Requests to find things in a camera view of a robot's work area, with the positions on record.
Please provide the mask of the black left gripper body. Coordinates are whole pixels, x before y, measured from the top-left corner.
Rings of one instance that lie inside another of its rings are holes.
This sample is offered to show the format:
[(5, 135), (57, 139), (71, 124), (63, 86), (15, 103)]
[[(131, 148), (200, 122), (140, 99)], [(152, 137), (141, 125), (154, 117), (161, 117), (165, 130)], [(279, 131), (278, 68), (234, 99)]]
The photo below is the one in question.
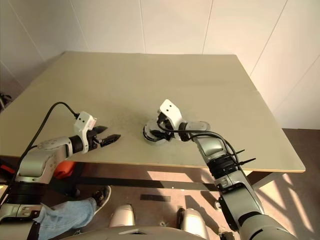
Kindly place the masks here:
[(89, 151), (96, 149), (98, 146), (102, 147), (102, 143), (101, 143), (102, 140), (97, 138), (97, 135), (102, 132), (103, 130), (101, 129), (92, 129), (87, 131), (86, 138), (88, 142)]

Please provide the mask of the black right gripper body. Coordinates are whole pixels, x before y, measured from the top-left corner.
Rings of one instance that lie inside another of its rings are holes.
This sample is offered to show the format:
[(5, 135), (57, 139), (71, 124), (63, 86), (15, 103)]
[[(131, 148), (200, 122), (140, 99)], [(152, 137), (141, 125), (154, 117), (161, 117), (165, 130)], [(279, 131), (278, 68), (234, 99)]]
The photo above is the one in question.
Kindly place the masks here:
[[(162, 126), (163, 126), (164, 129), (173, 130), (173, 127), (172, 127), (172, 125), (171, 125), (171, 123), (169, 121), (164, 121)], [(170, 141), (174, 137), (175, 137), (175, 135), (174, 135), (173, 132), (171, 132), (171, 131), (166, 131), (165, 132), (165, 139), (167, 141)]]

